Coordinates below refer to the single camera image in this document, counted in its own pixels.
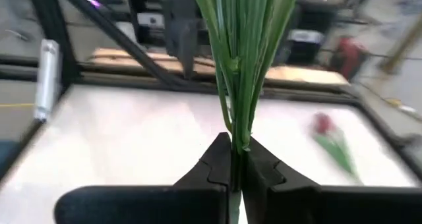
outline metal bracket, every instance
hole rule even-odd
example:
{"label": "metal bracket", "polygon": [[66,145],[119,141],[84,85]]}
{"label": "metal bracket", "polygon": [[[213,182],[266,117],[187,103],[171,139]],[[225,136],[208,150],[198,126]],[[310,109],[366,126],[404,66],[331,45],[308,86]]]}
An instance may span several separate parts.
{"label": "metal bracket", "polygon": [[34,118],[49,119],[60,93],[61,52],[54,40],[42,40],[38,65]]}

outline concrete floor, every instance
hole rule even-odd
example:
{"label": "concrete floor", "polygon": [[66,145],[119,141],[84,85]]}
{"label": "concrete floor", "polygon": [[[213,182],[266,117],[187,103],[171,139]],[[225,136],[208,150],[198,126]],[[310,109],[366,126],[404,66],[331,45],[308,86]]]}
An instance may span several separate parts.
{"label": "concrete floor", "polygon": [[[21,42],[12,35],[1,29],[9,27],[7,12],[0,3],[0,54],[22,55],[25,57],[37,57],[39,45],[42,40],[42,31],[38,26],[31,11],[31,5],[28,0],[19,0],[23,7],[23,16],[32,20],[21,20],[22,28],[26,29],[33,36],[30,43]],[[395,21],[404,21],[400,18],[394,2],[397,0],[370,0],[365,8],[367,15],[377,20],[389,23]],[[68,22],[77,23],[78,26],[69,25],[68,30],[74,45],[74,51],[79,61],[84,61],[91,55],[93,50],[98,47],[117,47],[103,32],[92,23],[85,19],[76,9],[69,5],[66,0],[61,2],[65,10],[65,18]],[[386,38],[380,33],[380,27],[362,27],[348,26],[333,30],[324,48],[330,49],[336,42],[336,36],[342,34],[351,34],[355,36],[371,53],[386,55],[394,43],[399,39]],[[388,80],[381,81],[380,73],[377,69],[377,63],[382,57],[372,57],[364,65],[359,78],[356,80],[355,87],[359,90],[371,107],[398,133],[407,134],[410,132],[422,133],[420,123],[415,122],[409,117],[397,112],[395,109],[387,106],[378,96],[368,91],[365,87],[372,88],[382,98],[398,98],[406,105],[422,112],[422,97],[414,86],[417,83],[422,68],[419,58],[422,58],[422,43],[413,49],[408,57],[412,60],[404,61],[399,75],[393,76]],[[34,85],[16,82],[0,82],[0,103],[30,103],[34,99]],[[32,112],[29,108],[21,109],[0,109],[0,118],[7,121],[5,125],[0,123],[0,138],[17,138],[17,134],[28,124],[32,118]]]}

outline white tabletop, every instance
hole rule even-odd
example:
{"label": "white tabletop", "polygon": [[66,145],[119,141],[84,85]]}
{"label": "white tabletop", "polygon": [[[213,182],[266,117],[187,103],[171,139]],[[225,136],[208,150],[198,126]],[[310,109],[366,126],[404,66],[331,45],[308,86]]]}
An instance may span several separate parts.
{"label": "white tabletop", "polygon": [[[262,100],[253,136],[317,183],[356,185],[308,137],[317,112],[345,131],[364,185],[419,185],[350,107]],[[221,131],[217,96],[75,86],[5,180],[0,223],[52,224],[57,199],[81,186],[172,185]],[[246,222],[242,206],[239,223]]]}

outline black machine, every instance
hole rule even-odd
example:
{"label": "black machine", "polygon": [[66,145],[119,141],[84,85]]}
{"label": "black machine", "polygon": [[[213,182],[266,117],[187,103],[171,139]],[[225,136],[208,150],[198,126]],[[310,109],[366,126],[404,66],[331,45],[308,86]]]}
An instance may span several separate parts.
{"label": "black machine", "polygon": [[[129,6],[137,42],[166,48],[181,61],[185,78],[193,75],[194,56],[211,56],[195,0],[129,0]],[[297,0],[274,64],[314,63],[339,7],[325,0]]]}

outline wooden board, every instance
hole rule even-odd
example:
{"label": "wooden board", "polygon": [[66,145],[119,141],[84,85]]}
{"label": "wooden board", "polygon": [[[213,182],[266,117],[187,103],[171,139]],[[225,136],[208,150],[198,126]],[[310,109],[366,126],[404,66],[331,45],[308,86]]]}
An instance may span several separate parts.
{"label": "wooden board", "polygon": [[[182,72],[182,65],[175,57],[163,53],[148,53],[148,55],[153,58],[157,64],[166,68],[169,71]],[[215,68],[213,60],[197,58],[195,59],[198,62],[203,62],[204,64],[211,65],[205,66],[203,64],[196,64],[194,71],[199,74],[215,74]],[[122,67],[141,67],[136,60],[132,59],[131,56],[123,50],[119,49],[104,49],[99,48],[95,50],[92,54],[92,63],[101,64],[101,65],[121,65]],[[278,66],[272,67],[267,75],[267,79],[271,80],[294,80],[302,81],[309,83],[318,83],[318,84],[348,84],[347,80],[340,74],[336,72],[326,72],[322,70],[315,69],[303,69],[298,67],[289,67],[289,66]]]}

